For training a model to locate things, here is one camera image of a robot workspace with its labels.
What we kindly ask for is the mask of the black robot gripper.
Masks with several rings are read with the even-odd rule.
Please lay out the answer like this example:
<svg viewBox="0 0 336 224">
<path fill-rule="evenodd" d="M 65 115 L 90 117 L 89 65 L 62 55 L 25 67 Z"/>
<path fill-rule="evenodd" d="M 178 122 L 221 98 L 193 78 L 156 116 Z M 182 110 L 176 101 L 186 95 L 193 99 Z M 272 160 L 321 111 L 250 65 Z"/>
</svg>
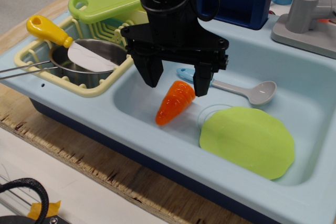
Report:
<svg viewBox="0 0 336 224">
<path fill-rule="evenodd" d="M 157 86 L 163 73 L 161 59 L 186 63 L 195 65 L 196 96 L 207 95 L 213 72 L 227 67 L 228 40 L 199 24 L 194 0 L 140 1 L 149 21 L 126 27 L 121 34 L 128 51 L 138 53 L 132 58 L 144 82 Z"/>
</svg>

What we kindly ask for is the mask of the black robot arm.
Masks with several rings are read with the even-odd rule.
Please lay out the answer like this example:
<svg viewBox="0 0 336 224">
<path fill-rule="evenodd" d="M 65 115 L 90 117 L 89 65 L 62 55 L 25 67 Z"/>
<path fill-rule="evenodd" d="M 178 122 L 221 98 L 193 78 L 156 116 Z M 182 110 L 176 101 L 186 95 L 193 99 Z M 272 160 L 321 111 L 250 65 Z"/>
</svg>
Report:
<svg viewBox="0 0 336 224">
<path fill-rule="evenodd" d="M 193 65 L 198 97 L 208 92 L 213 74 L 226 69 L 228 40 L 206 30 L 199 21 L 212 20 L 219 8 L 205 16 L 197 0 L 140 0 L 148 23 L 121 30 L 126 49 L 144 82 L 155 88 L 163 73 L 163 61 Z"/>
</svg>

